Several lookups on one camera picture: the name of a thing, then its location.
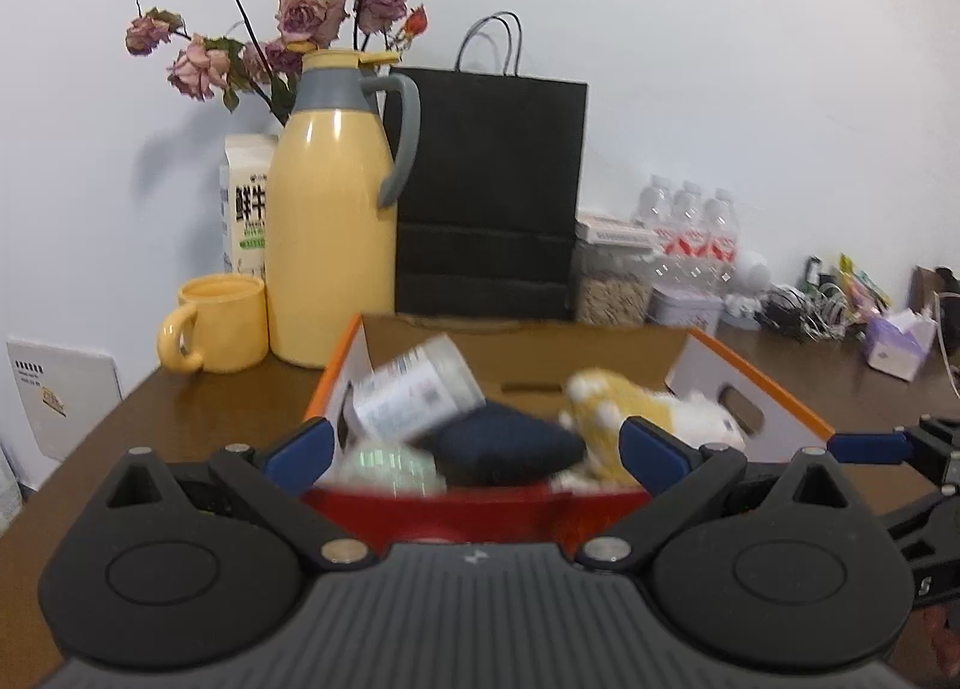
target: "navy blue cloth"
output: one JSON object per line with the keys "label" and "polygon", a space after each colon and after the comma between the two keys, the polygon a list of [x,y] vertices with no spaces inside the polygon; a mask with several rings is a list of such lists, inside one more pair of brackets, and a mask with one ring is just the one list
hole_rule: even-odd
{"label": "navy blue cloth", "polygon": [[580,435],[488,402],[422,438],[450,486],[528,486],[580,462]]}

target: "brown tabletop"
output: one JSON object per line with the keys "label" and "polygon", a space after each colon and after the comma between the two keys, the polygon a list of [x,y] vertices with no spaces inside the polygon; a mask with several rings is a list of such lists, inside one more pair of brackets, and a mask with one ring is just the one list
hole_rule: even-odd
{"label": "brown tabletop", "polygon": [[[866,369],[856,346],[800,345],[730,329],[721,339],[837,430],[889,430],[924,412],[960,417],[960,402],[933,358],[918,382],[907,385]],[[275,358],[237,375],[184,378],[157,371],[107,416],[0,538],[0,686],[28,689],[61,661],[37,606],[37,579],[120,454],[147,445],[179,462],[203,459],[231,442],[268,444],[299,424],[317,379],[317,372]],[[877,512],[930,489],[906,467],[848,471]],[[925,684],[936,675],[916,621],[894,664]]]}

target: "gray ribbed panel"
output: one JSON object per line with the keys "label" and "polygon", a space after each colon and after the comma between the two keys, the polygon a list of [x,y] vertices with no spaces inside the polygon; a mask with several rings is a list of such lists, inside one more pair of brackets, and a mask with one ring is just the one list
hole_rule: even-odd
{"label": "gray ribbed panel", "polygon": [[668,633],[624,577],[555,546],[397,546],[320,580],[274,637],[184,673],[72,661],[46,689],[904,689],[880,664],[788,678],[730,667]]}

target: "thermos handle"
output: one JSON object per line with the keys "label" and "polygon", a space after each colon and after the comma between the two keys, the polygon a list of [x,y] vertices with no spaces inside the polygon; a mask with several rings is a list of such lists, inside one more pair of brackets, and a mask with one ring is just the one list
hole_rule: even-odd
{"label": "thermos handle", "polygon": [[388,77],[367,77],[360,81],[363,95],[376,91],[395,91],[400,93],[403,118],[400,121],[400,143],[397,144],[397,158],[394,170],[380,186],[380,195],[376,200],[377,209],[387,209],[395,205],[403,187],[410,178],[410,170],[416,158],[416,146],[419,143],[419,91],[416,83],[402,74]]}

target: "white and yellow plush toy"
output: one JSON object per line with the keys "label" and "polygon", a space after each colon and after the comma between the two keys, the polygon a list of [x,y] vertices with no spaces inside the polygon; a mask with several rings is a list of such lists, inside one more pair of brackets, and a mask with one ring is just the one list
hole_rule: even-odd
{"label": "white and yellow plush toy", "polygon": [[594,477],[606,483],[636,486],[620,464],[620,427],[638,415],[665,432],[699,448],[708,442],[723,442],[743,451],[745,443],[733,416],[701,393],[677,399],[666,392],[649,391],[616,372],[588,369],[568,379],[568,406],[560,423],[584,438],[587,463]]}

